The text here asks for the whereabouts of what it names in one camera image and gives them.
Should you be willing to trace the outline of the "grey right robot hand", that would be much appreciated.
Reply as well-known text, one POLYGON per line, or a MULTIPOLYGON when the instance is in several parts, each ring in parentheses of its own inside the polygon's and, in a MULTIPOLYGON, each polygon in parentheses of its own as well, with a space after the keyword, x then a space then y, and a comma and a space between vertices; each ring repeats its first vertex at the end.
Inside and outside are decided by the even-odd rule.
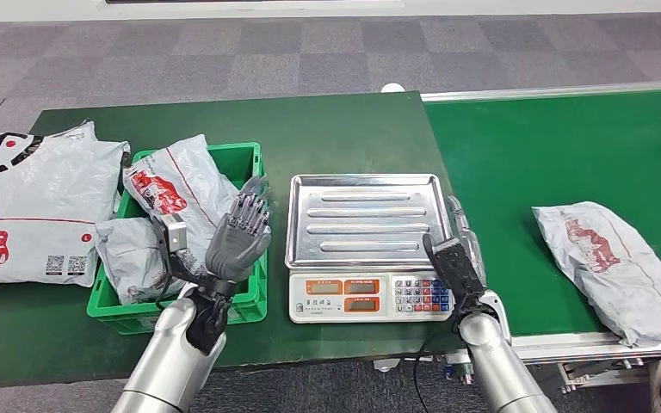
POLYGON ((446 197, 446 205, 454 220, 453 233, 463 243, 476 274, 484 287, 487 286, 485 265, 476 233, 470 228, 468 219, 460 201, 454 196, 446 197))

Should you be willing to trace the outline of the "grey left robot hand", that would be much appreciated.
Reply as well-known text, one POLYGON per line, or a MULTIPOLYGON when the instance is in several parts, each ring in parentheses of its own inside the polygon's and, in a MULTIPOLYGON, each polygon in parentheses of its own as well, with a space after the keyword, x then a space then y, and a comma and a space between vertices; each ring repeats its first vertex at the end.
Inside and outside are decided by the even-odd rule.
POLYGON ((208 273, 236 283, 246 280, 269 246, 269 220, 268 178, 253 176, 219 222, 205 256, 208 273))

